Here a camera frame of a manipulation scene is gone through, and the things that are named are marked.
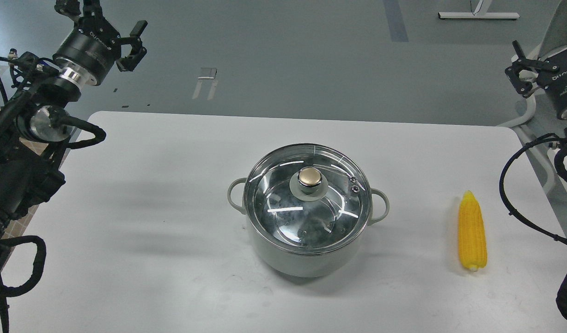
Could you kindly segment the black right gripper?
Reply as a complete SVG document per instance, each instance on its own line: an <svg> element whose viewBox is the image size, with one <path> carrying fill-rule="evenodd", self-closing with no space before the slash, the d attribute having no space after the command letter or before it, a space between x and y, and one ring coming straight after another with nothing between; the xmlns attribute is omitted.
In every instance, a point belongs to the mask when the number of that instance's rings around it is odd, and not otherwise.
<svg viewBox="0 0 567 333"><path fill-rule="evenodd" d="M551 101L556 118L567 120L567 45L551 50L539 60L527 58L518 40L512 46L516 58L505 68L505 74L515 91L524 98L530 97L537 89L533 84L537 78L537 86ZM536 71L543 67L542 61L552 70L541 70L537 75Z"/></svg>

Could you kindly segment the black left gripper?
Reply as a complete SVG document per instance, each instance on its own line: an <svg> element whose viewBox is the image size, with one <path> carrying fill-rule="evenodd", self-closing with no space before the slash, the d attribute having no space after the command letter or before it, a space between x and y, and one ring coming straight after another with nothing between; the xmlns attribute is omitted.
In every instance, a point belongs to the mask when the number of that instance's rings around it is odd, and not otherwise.
<svg viewBox="0 0 567 333"><path fill-rule="evenodd" d="M81 16L78 0L56 0L55 12L70 19ZM53 61L56 65L67 66L70 62L87 70L91 75L89 85L98 86L110 72L114 62L121 72L133 72L147 54L141 35L148 21L138 21L128 37L121 37L119 32L104 17L82 17L73 30L61 43ZM125 57L119 57L119 46L130 45L131 50Z"/></svg>

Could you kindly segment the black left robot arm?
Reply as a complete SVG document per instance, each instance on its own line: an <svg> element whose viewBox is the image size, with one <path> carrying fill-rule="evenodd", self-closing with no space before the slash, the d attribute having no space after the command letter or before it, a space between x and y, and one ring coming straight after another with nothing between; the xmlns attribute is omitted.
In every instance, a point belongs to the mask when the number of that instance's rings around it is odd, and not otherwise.
<svg viewBox="0 0 567 333"><path fill-rule="evenodd" d="M98 0L58 0L55 11L73 21L73 29L51 58L15 49L0 56L0 322L9 331L7 300L36 287L44 272L45 241L36 235L5 237L13 221L48 202L66 182L60 171L67 150L106 139L99 126L66 111L86 85L102 84L114 65L132 72L147 54L140 20L123 37L104 17ZM33 244L32 274L20 286L6 286L1 272L13 249Z"/></svg>

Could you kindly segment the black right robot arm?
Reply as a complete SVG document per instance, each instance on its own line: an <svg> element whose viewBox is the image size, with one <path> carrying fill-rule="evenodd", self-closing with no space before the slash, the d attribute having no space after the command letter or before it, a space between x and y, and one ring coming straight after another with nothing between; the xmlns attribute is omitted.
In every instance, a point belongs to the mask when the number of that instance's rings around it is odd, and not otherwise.
<svg viewBox="0 0 567 333"><path fill-rule="evenodd" d="M552 240L567 246L567 237L554 234L531 222L509 200L505 192L505 177L507 172L522 154L531 154L542 166L546 173L543 184L544 192L555 188L556 182L561 181L567 186L567 127L563 135L547 133L539 137L530 138L524 130L524 125L533 119L537 111L535 95L542 90L554 110L555 118L567 121L567 44L562 44L547 51L544 55L528 57L518 41L512 43L514 56L512 63L505 68L505 74L514 90L526 101L525 112L507 122L501 127L512 129L522 141L522 148L518 150L505 164L499 179L500 198L508 210L509 215L515 217L525 226L550 237Z"/></svg>

